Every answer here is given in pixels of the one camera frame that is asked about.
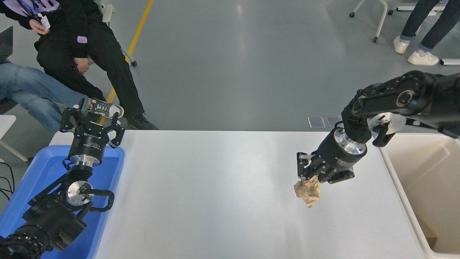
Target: hand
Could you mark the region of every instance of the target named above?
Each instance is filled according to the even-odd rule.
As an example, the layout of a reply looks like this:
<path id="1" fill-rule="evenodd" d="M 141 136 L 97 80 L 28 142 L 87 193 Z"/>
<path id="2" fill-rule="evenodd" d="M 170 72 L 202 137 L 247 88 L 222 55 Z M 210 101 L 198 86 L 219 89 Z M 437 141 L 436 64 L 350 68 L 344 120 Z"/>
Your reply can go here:
<path id="1" fill-rule="evenodd" d="M 49 29 L 45 29 L 45 27 L 37 20 L 31 19 L 29 21 L 30 27 L 34 30 L 34 32 L 45 35 L 50 32 Z"/>
<path id="2" fill-rule="evenodd" d="M 77 64 L 77 69 L 80 74 L 85 73 L 89 69 L 88 58 L 74 58 L 75 64 Z"/>

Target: gray floor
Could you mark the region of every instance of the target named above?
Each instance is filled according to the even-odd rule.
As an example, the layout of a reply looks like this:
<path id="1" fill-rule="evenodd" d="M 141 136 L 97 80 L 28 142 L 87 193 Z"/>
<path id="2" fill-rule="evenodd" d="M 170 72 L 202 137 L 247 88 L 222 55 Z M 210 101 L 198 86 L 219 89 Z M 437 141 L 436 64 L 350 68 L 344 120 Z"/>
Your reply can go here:
<path id="1" fill-rule="evenodd" d="M 117 12 L 112 26 L 128 47 L 147 1 L 106 0 Z M 308 116 L 339 115 L 359 88 L 384 82 L 410 70 L 437 74 L 460 66 L 414 66 L 396 54 L 392 41 L 409 12 L 387 16 L 372 43 L 382 7 L 367 1 L 354 18 L 358 0 L 155 0 L 134 50 L 132 68 L 147 118 L 161 130 L 309 131 Z M 415 42 L 436 19 L 429 17 Z M 39 68 L 33 42 L 38 36 L 14 25 L 10 60 Z M 460 58 L 460 26 L 435 49 L 440 58 Z M 111 85 L 92 65 L 85 74 L 106 96 Z M 34 156 L 52 134 L 21 107 L 8 114 L 17 121 L 3 140 L 25 156 Z M 0 147 L 19 182 L 27 166 Z M 8 171 L 0 167 L 0 176 Z M 0 198 L 0 211 L 6 198 Z"/>

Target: crumpled paper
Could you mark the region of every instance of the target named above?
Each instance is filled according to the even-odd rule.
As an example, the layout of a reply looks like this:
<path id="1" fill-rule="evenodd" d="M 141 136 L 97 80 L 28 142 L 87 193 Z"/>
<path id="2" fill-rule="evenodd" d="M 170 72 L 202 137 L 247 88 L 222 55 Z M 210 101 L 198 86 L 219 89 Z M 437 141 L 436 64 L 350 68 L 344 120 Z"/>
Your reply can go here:
<path id="1" fill-rule="evenodd" d="M 297 197 L 304 199 L 308 208 L 311 208 L 313 202 L 319 200 L 321 196 L 319 185 L 318 176 L 313 176 L 310 180 L 303 178 L 294 185 L 294 191 Z"/>

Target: sneaker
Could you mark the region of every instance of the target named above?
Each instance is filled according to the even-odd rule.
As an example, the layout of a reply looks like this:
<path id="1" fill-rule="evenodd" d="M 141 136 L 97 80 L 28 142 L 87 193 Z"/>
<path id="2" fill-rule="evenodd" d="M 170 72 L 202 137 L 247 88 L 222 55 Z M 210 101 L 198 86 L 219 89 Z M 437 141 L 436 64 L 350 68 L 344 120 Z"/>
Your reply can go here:
<path id="1" fill-rule="evenodd" d="M 409 42 L 403 42 L 401 38 L 398 36 L 393 41 L 393 45 L 395 46 L 395 52 L 399 54 L 404 54 L 406 52 L 407 46 L 409 46 Z"/>
<path id="2" fill-rule="evenodd" d="M 410 55 L 407 62 L 413 65 L 436 65 L 439 62 L 439 58 L 430 52 L 427 52 L 425 56 L 421 57 L 416 51 Z"/>
<path id="3" fill-rule="evenodd" d="M 121 118 L 125 113 L 125 110 L 120 105 L 104 102 L 98 99 L 91 99 L 88 111 L 102 115 L 109 119 L 113 118 L 116 112 L 118 112 L 118 118 Z"/>
<path id="4" fill-rule="evenodd" d="M 155 125 L 150 123 L 142 114 L 127 118 L 128 125 L 136 130 L 158 130 Z"/>

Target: laptop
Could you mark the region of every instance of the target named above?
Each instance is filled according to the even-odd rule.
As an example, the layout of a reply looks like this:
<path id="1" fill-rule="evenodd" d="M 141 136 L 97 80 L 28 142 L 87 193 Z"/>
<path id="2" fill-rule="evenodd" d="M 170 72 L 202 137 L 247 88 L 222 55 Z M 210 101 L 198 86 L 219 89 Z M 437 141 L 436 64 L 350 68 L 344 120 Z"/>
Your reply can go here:
<path id="1" fill-rule="evenodd" d="M 13 26 L 0 32 L 0 63 L 13 54 Z"/>

